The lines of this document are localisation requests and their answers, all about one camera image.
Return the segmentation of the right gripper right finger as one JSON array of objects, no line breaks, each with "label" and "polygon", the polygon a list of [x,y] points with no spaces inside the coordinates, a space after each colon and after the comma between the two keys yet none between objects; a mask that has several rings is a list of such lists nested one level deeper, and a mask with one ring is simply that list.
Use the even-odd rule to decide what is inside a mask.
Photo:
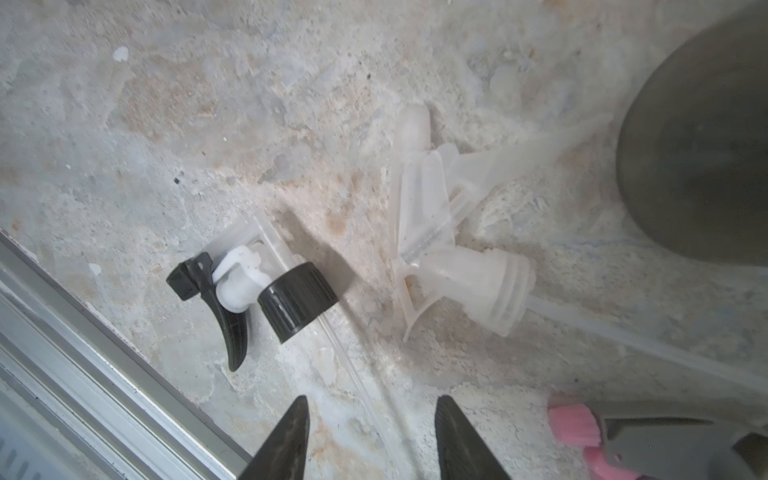
[{"label": "right gripper right finger", "polygon": [[442,480],[511,479],[451,396],[438,398],[434,426]]}]

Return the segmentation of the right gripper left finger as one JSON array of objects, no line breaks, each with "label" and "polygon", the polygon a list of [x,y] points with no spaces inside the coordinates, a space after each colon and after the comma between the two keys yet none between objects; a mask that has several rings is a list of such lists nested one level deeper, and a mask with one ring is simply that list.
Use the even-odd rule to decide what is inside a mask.
[{"label": "right gripper left finger", "polygon": [[307,397],[298,396],[238,480],[302,480],[310,434]]}]

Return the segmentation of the black white spray nozzle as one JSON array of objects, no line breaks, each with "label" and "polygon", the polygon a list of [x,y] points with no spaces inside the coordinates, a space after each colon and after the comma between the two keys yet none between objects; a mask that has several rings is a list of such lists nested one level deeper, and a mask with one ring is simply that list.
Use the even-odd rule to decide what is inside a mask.
[{"label": "black white spray nozzle", "polygon": [[280,343],[318,323],[371,424],[384,435],[371,395],[334,327],[343,317],[342,298],[352,278],[351,269],[332,250],[314,263],[294,252],[269,220],[245,218],[177,264],[166,282],[180,300],[198,297],[210,309],[224,338],[230,371],[247,356],[253,310],[263,314]]}]

